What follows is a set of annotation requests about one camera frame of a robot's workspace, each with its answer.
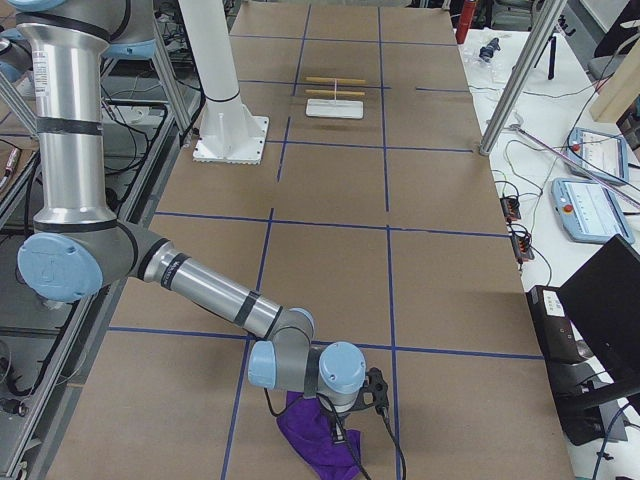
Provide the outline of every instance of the computer monitor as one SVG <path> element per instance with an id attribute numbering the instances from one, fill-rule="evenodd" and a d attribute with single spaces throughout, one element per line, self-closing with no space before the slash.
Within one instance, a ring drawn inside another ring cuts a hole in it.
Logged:
<path id="1" fill-rule="evenodd" d="M 627 397 L 640 413 L 640 255 L 611 238 L 557 292 L 567 317 L 614 383 L 556 398 L 562 417 Z"/>

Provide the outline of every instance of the white pillar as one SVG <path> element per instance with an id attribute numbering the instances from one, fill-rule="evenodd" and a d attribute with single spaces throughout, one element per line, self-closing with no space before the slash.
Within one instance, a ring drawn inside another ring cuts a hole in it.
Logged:
<path id="1" fill-rule="evenodd" d="M 193 154 L 203 162 L 260 163 L 269 119 L 242 103 L 222 0 L 181 0 L 207 103 Z"/>

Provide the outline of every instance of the white table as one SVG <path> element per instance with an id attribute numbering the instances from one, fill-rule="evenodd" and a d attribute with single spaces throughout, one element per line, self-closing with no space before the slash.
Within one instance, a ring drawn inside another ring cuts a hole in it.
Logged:
<path id="1" fill-rule="evenodd" d="M 476 115 L 483 132 L 527 36 L 526 32 L 471 30 L 465 45 L 460 47 L 467 81 L 473 94 Z M 479 60 L 478 53 L 480 47 L 486 45 L 494 37 L 500 39 L 502 50 L 496 52 L 491 63 L 486 64 Z M 555 78 L 553 80 L 547 79 L 548 59 L 547 49 L 538 68 L 532 71 L 527 79 L 525 92 L 560 96 L 578 92 L 590 85 L 590 80 L 563 37 L 558 38 Z M 518 99 L 515 112 L 524 119 L 523 127 L 525 130 L 548 145 L 560 146 L 565 142 L 580 110 L 592 93 L 593 88 L 591 87 L 576 95 L 557 99 L 524 93 Z M 508 123 L 516 121 L 516 115 L 512 114 Z M 620 133 L 615 124 L 594 122 L 588 107 L 580 118 L 578 126 L 614 135 Z M 504 180 L 505 177 L 500 173 L 503 172 L 506 175 L 506 180 L 515 184 L 520 193 L 537 193 L 538 190 L 534 186 L 513 174 L 511 166 L 507 162 L 505 148 L 507 143 L 514 139 L 527 143 L 521 136 L 509 131 L 504 131 L 496 143 L 490 156 L 491 166 L 496 170 L 494 177 L 496 180 Z M 599 249 L 599 245 L 571 241 L 563 230 L 552 205 L 551 181 L 558 177 L 575 176 L 569 172 L 561 160 L 557 160 L 554 166 L 556 157 L 548 152 L 542 153 L 512 143 L 509 146 L 508 154 L 519 175 L 543 187 L 544 194 L 537 207 L 535 225 L 533 213 L 536 197 L 533 195 L 520 199 L 522 220 L 519 223 L 533 231 L 534 247 L 547 258 L 553 269 L 551 285 L 560 286 Z M 635 161 L 635 156 L 631 151 L 629 151 L 629 155 L 629 158 Z M 640 171 L 632 169 L 630 175 L 631 181 L 640 185 Z M 503 184 L 497 184 L 496 187 L 498 193 L 501 193 Z M 513 188 L 507 186 L 505 193 L 507 195 L 513 194 Z M 622 201 L 620 201 L 620 205 L 623 211 L 633 211 L 631 206 Z M 634 244 L 634 248 L 638 250 L 640 249 L 640 219 L 627 217 L 627 220 L 638 239 Z M 542 259 L 536 258 L 534 261 L 525 263 L 522 272 L 524 290 L 528 291 L 534 285 L 544 285 L 548 280 L 548 275 L 549 269 Z M 596 359 L 591 359 L 589 363 L 596 372 L 603 370 Z M 611 378 L 606 374 L 601 375 L 601 379 L 611 381 Z M 640 422 L 638 415 L 631 408 L 628 408 L 625 414 L 632 422 L 636 424 Z M 606 451 L 613 455 L 615 460 L 602 461 L 598 474 L 599 479 L 613 479 L 616 475 L 640 479 L 640 431 L 631 427 L 626 430 L 629 442 L 607 445 Z M 567 441 L 577 477 L 591 478 L 597 459 L 596 452 L 600 449 L 601 443 L 601 440 L 596 440 L 581 447 L 575 447 Z"/>

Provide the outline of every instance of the purple cloth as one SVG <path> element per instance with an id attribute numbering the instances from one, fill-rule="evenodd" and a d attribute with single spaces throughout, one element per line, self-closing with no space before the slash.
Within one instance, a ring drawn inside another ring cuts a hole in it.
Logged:
<path id="1" fill-rule="evenodd" d="M 287 392 L 287 405 L 300 393 Z M 360 470 L 344 443 L 334 445 L 329 419 L 322 413 L 318 399 L 300 400 L 277 419 L 280 431 L 294 450 L 318 474 L 321 480 L 351 480 Z M 360 457 L 360 432 L 347 430 L 349 443 Z"/>

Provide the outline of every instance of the red object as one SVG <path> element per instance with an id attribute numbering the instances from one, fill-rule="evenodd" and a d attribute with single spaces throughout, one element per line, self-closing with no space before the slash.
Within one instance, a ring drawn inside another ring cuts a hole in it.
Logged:
<path id="1" fill-rule="evenodd" d="M 458 29 L 456 30 L 456 41 L 458 45 L 462 45 L 467 38 L 467 32 L 473 21 L 473 13 L 476 11 L 476 0 L 464 0 L 460 21 L 458 21 Z"/>

